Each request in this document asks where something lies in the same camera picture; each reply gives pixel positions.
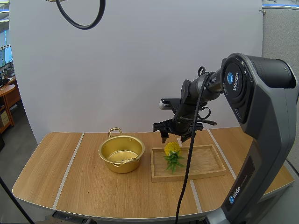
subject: computer monitor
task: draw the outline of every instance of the computer monitor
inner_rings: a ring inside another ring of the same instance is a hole
[[[0,50],[0,67],[5,65],[5,51]]]
[[[5,48],[5,64],[8,64],[13,61],[13,55],[11,53],[11,47]]]

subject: white tape line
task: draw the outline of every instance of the white tape line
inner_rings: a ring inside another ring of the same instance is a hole
[[[181,139],[177,138],[177,140],[178,140],[179,146],[182,147],[183,145],[182,145]],[[191,189],[192,189],[192,192],[193,192],[194,200],[195,200],[195,203],[196,203],[197,212],[202,213],[201,205],[200,205],[200,202],[199,202],[199,198],[198,198],[198,195],[197,195],[197,192],[196,192],[194,182],[193,182],[193,180],[189,180],[189,181],[190,181]]]
[[[212,135],[212,133],[211,133],[211,131],[210,131],[209,129],[207,129],[207,131],[209,132],[209,134],[210,134],[211,138],[213,139],[215,145],[217,146],[217,148],[218,148],[220,154],[222,155],[224,161],[226,162],[226,165],[228,166],[228,168],[229,168],[229,170],[230,170],[230,172],[231,172],[233,178],[236,179],[237,177],[236,177],[236,175],[235,175],[235,173],[234,173],[232,167],[230,166],[230,164],[229,164],[227,158],[225,157],[223,151],[221,150],[220,146],[218,145],[216,139],[214,138],[214,136]]]
[[[195,188],[193,180],[190,180],[190,184],[191,184],[193,196],[194,196],[196,207],[197,207],[197,212],[198,213],[202,213],[201,205],[200,205],[200,202],[199,202],[199,198],[198,198],[198,195],[197,195],[196,188]]]
[[[67,166],[67,169],[66,169],[65,174],[64,174],[64,177],[63,177],[63,179],[62,179],[62,181],[61,181],[61,184],[60,184],[59,190],[58,190],[58,192],[57,192],[56,199],[55,199],[55,202],[54,202],[54,204],[53,204],[52,209],[56,209],[56,206],[57,206],[57,203],[58,203],[58,200],[59,200],[59,197],[60,197],[62,188],[64,187],[64,182],[65,182],[66,177],[67,177],[67,175],[68,175],[68,173],[69,173],[69,171],[70,171],[70,169],[71,169],[71,164],[72,164],[73,161],[74,161],[75,155],[76,155],[76,153],[77,153],[77,151],[78,151],[78,148],[79,148],[79,146],[80,146],[80,144],[81,144],[81,141],[82,141],[82,139],[83,139],[83,135],[84,135],[84,133],[82,133],[81,138],[80,138],[80,140],[79,140],[79,142],[78,142],[78,144],[77,144],[77,147],[76,147],[76,149],[75,149],[75,151],[74,151],[74,153],[73,153],[73,156],[71,157],[71,160],[70,160],[70,162],[69,162],[69,165]]]

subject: blue logo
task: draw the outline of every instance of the blue logo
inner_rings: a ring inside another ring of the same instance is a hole
[[[232,84],[234,81],[234,76],[231,72],[228,73],[228,83]]]
[[[229,197],[229,202],[232,204],[232,203],[234,203],[234,198],[231,196],[231,197]]]

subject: pineapple leaves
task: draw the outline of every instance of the pineapple leaves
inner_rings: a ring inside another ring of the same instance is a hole
[[[173,152],[169,151],[169,155],[164,156],[165,160],[167,161],[168,167],[166,170],[171,169],[172,174],[176,171],[177,166],[184,167],[183,164],[179,163],[179,159],[185,159],[183,156],[179,156],[180,150]]]

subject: wooden tray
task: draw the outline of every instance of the wooden tray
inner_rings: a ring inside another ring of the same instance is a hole
[[[187,163],[189,152],[188,147],[181,147],[181,155],[185,159],[179,160],[183,165]],[[177,166],[174,174],[171,170],[166,170],[167,161],[164,158],[164,148],[152,148],[150,150],[151,161],[151,181],[182,181],[185,177],[186,167]],[[201,179],[224,175],[226,169],[213,145],[194,146],[189,170],[189,180]]]

